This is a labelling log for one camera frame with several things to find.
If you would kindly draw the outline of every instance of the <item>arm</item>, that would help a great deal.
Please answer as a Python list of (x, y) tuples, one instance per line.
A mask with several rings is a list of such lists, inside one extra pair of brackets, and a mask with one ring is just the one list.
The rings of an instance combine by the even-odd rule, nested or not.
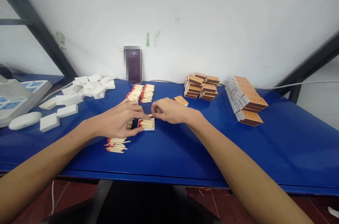
[(152, 114), (170, 123), (185, 123), (192, 129), (234, 195), (258, 223), (313, 223), (265, 171), (199, 111), (165, 98), (152, 104)]
[(12, 222), (94, 137), (135, 136), (142, 128), (126, 129), (131, 118), (150, 119), (136, 101), (83, 121), (73, 131), (35, 154), (0, 179), (0, 223)]

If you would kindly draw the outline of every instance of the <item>cable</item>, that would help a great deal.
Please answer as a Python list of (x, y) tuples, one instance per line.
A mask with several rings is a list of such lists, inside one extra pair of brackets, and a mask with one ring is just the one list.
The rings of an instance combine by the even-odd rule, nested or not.
[(152, 80), (147, 80), (147, 81), (157, 81), (157, 82), (167, 82), (167, 83), (175, 83), (175, 84), (184, 84), (185, 82), (174, 82), (174, 81), (169, 81), (169, 80), (162, 80), (162, 79), (152, 79)]
[(294, 86), (294, 85), (313, 84), (313, 83), (338, 83), (338, 82), (339, 82), (339, 80), (309, 81), (309, 82), (300, 82), (300, 83), (294, 83), (294, 84), (284, 85), (284, 86), (277, 86), (277, 87), (273, 87), (273, 88), (260, 88), (260, 87), (255, 87), (255, 88), (258, 88), (258, 89), (278, 89), (278, 88), (284, 88), (284, 87)]
[(52, 182), (52, 212), (51, 212), (50, 216), (53, 215), (53, 214), (54, 214), (54, 180)]

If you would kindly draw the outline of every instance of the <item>floor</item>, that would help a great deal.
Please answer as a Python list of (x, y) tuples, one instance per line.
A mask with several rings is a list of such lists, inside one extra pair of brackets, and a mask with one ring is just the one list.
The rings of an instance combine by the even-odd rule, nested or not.
[[(13, 223), (35, 224), (51, 214), (52, 185), (50, 185)], [(60, 212), (70, 206), (94, 196), (96, 185), (65, 182), (54, 183), (54, 212)], [(225, 224), (255, 224), (245, 209), (227, 189), (186, 187), (186, 193), (214, 213)], [(322, 196), (292, 196), (292, 199), (311, 218), (315, 224), (338, 224), (339, 219), (329, 214), (327, 206), (338, 210), (339, 198)]]

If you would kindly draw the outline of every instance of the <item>hand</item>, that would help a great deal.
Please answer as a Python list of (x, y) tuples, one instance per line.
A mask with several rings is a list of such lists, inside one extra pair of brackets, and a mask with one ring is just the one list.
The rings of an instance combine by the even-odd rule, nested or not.
[(152, 117), (159, 118), (169, 123), (189, 123), (201, 113), (195, 109), (185, 107), (175, 100), (165, 98), (152, 104)]
[(86, 126), (92, 128), (93, 137), (131, 137), (144, 130), (143, 128), (126, 129), (126, 123), (132, 118), (151, 119), (136, 101), (125, 99), (110, 110), (87, 119)]

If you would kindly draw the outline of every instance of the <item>black metal frame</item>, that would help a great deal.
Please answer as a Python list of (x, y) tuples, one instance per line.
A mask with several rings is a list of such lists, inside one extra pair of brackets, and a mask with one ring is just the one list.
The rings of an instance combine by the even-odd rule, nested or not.
[(20, 19), (0, 19), (0, 25), (26, 25), (55, 65), (65, 76), (66, 84), (77, 77), (52, 35), (28, 0), (7, 0)]
[[(284, 80), (276, 86), (303, 82), (339, 54), (339, 32), (332, 36), (324, 45), (316, 50), (306, 61), (300, 64)], [(301, 85), (278, 88), (276, 91), (285, 95), (290, 91), (289, 100), (297, 103)]]

